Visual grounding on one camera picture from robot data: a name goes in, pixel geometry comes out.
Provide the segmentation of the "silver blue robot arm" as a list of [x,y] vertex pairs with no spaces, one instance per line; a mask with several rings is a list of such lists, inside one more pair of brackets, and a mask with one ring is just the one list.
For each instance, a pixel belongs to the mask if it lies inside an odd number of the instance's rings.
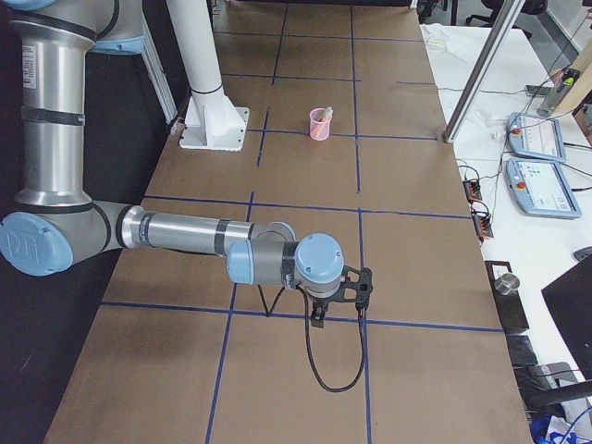
[[[303,210],[286,214],[299,232],[336,237],[349,265],[352,218],[337,196],[352,190],[354,143],[313,142],[304,124],[268,132],[275,108],[265,105],[242,154],[196,153],[166,146],[166,126],[137,56],[90,55],[87,66],[84,186],[95,199],[206,216],[244,216],[262,202],[307,191]],[[101,253],[49,277],[1,265],[1,348],[14,366],[26,358],[67,364],[101,301],[222,310],[233,285],[214,257],[142,249]]]

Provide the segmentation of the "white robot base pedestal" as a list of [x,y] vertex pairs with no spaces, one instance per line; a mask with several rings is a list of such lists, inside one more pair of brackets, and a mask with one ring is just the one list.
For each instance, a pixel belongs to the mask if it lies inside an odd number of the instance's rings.
[[168,1],[166,5],[191,90],[179,145],[238,152],[250,110],[235,106],[225,94],[208,5],[191,0]]

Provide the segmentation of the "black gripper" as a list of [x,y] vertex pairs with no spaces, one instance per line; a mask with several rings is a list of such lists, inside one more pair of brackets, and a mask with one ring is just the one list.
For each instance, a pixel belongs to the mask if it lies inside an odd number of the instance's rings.
[[326,297],[314,296],[309,290],[308,297],[313,301],[310,314],[312,327],[323,328],[328,307],[331,303],[353,303],[359,317],[364,317],[370,296],[374,289],[373,272],[368,267],[358,270],[345,265],[337,289]]

